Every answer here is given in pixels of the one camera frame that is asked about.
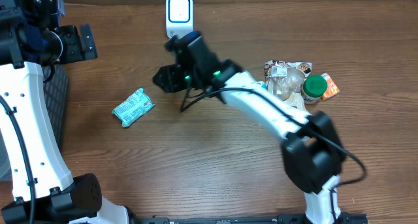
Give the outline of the light green wet wipes pack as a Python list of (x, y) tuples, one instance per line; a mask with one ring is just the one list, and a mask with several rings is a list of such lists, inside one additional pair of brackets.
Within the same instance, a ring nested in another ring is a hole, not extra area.
[(121, 120), (122, 127), (130, 127), (137, 119), (149, 112), (155, 104), (147, 96), (143, 88), (137, 89), (124, 102), (119, 104), (112, 113)]

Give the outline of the brown white snack pouch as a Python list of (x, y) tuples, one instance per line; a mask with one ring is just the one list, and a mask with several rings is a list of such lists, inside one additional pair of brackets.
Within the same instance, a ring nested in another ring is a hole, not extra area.
[(293, 108), (307, 112), (301, 88), (311, 71), (312, 64), (308, 62), (267, 61), (264, 65), (266, 89)]

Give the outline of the green lid seasoning jar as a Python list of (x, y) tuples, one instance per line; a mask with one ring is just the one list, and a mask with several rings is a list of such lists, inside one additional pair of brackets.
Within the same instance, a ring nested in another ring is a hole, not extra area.
[(315, 104), (328, 88), (327, 81), (320, 75), (312, 75), (305, 79), (301, 96), (306, 104)]

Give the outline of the orange tissue pack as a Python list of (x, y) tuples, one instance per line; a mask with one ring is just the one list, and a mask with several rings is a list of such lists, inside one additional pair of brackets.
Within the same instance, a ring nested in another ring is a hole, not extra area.
[(328, 73), (323, 73), (321, 76), (327, 82), (327, 90), (322, 95), (322, 100), (325, 101), (339, 94), (340, 90), (338, 86), (335, 84), (334, 80), (330, 77), (330, 75)]

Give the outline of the teal white tissue pack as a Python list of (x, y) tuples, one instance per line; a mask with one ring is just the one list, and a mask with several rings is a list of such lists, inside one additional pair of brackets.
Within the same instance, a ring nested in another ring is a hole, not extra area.
[(256, 82), (256, 84), (266, 89), (266, 84), (263, 81)]

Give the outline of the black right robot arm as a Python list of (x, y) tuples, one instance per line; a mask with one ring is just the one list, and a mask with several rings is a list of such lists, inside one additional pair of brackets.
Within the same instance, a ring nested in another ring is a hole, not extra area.
[(234, 61), (220, 61), (198, 31), (173, 36), (165, 49), (176, 62), (158, 70), (155, 85), (166, 93), (200, 89), (194, 103), (215, 97), (270, 131), (279, 141), (287, 176), (304, 193), (304, 222), (340, 222), (336, 187), (346, 156), (326, 114), (311, 115), (269, 93)]

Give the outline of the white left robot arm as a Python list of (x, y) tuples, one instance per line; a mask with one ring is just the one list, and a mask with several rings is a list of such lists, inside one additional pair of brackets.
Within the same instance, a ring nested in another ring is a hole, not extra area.
[(45, 67), (97, 58), (89, 25), (63, 26), (62, 0), (1, 0), (1, 134), (14, 200), (6, 223), (131, 223), (97, 177), (74, 177), (59, 151), (44, 98)]

